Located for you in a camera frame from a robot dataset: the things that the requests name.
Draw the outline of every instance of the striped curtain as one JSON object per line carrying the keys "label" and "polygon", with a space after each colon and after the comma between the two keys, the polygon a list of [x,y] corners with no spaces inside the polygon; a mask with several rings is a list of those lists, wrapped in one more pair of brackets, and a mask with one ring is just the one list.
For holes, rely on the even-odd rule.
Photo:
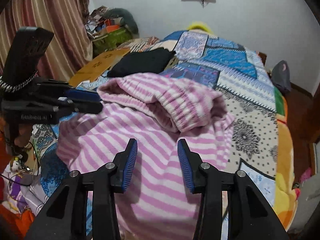
{"label": "striped curtain", "polygon": [[86,23],[89,0],[10,0],[0,14],[0,73],[16,31],[41,27],[55,36],[38,64],[45,78],[68,81],[92,59]]}

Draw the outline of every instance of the gray backpack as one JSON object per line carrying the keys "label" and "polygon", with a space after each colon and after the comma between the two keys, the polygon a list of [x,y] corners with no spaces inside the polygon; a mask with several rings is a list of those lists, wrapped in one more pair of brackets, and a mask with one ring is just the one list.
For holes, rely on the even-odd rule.
{"label": "gray backpack", "polygon": [[290,71],[286,61],[280,61],[273,68],[271,72],[271,81],[283,95],[291,92]]}

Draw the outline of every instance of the black cloth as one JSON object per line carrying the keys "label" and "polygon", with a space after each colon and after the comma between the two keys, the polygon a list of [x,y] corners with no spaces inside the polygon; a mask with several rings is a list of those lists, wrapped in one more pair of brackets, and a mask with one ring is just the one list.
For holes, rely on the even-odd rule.
{"label": "black cloth", "polygon": [[174,54],[174,51],[164,48],[129,53],[114,65],[107,73],[107,77],[125,77],[145,72],[159,74],[165,69]]}

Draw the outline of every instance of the bed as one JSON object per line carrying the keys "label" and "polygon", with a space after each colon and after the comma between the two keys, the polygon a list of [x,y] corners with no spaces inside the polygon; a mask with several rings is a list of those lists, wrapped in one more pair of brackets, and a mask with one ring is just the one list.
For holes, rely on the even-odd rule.
{"label": "bed", "polygon": [[[293,146],[286,125],[287,106],[284,97],[272,85],[261,58],[240,44],[196,31],[177,31],[161,41],[154,37],[136,39],[120,46],[135,52],[159,47],[177,52],[176,64],[170,65],[160,75],[193,79],[223,94],[228,111],[236,117],[225,171],[245,170],[288,230],[297,208],[297,196],[292,190]],[[78,88],[95,90],[108,81],[106,73],[95,82],[82,83]],[[39,125],[34,131],[42,167],[40,182],[48,196],[68,174],[66,165],[55,154],[58,136],[57,125]],[[226,210],[226,192],[223,200]],[[227,212],[224,212],[223,219],[221,239],[227,239]],[[89,201],[88,238],[91,238],[91,228]]]}

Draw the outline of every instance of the striped fabric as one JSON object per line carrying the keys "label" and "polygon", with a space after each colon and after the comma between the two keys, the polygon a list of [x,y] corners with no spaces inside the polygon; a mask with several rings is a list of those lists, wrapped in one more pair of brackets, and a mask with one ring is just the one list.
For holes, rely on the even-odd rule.
{"label": "striped fabric", "polygon": [[98,89],[98,115],[77,115],[60,124],[58,157],[70,170],[94,171],[138,141],[131,185],[116,194],[120,228],[143,239],[192,239],[199,195],[184,186],[177,141],[185,138],[203,161],[223,170],[234,117],[220,92],[189,79],[138,73]]}

